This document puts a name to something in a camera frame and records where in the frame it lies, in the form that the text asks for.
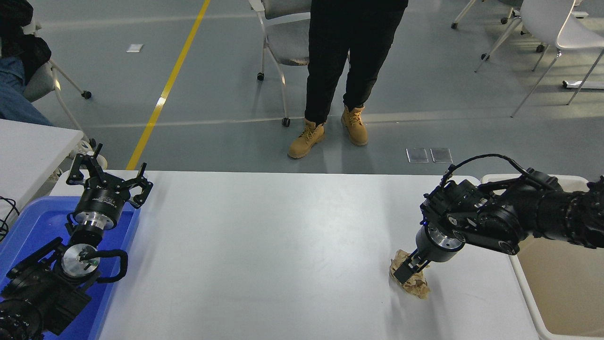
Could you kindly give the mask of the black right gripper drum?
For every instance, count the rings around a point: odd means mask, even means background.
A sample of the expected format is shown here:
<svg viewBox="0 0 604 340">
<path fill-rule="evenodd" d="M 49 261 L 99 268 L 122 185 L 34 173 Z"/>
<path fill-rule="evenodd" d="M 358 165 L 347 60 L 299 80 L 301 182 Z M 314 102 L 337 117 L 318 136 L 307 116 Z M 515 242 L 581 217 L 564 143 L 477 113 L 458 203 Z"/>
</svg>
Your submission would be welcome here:
<svg viewBox="0 0 604 340">
<path fill-rule="evenodd" d="M 449 237 L 434 226 L 422 226 L 416 235 L 417 254 L 422 261 L 444 263 L 464 247 L 465 243 Z"/>
</svg>

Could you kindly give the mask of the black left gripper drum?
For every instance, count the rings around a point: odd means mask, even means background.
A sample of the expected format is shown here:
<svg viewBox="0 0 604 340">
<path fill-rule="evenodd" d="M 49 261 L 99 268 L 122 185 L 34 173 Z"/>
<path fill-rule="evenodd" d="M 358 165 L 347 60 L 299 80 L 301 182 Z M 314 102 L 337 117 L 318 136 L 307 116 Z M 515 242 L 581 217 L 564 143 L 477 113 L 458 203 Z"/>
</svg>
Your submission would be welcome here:
<svg viewBox="0 0 604 340">
<path fill-rule="evenodd" d="M 98 186 L 84 185 L 84 192 L 73 215 L 75 221 L 99 221 L 117 223 L 125 203 L 129 200 L 129 191 L 123 189 L 106 189 Z"/>
</svg>

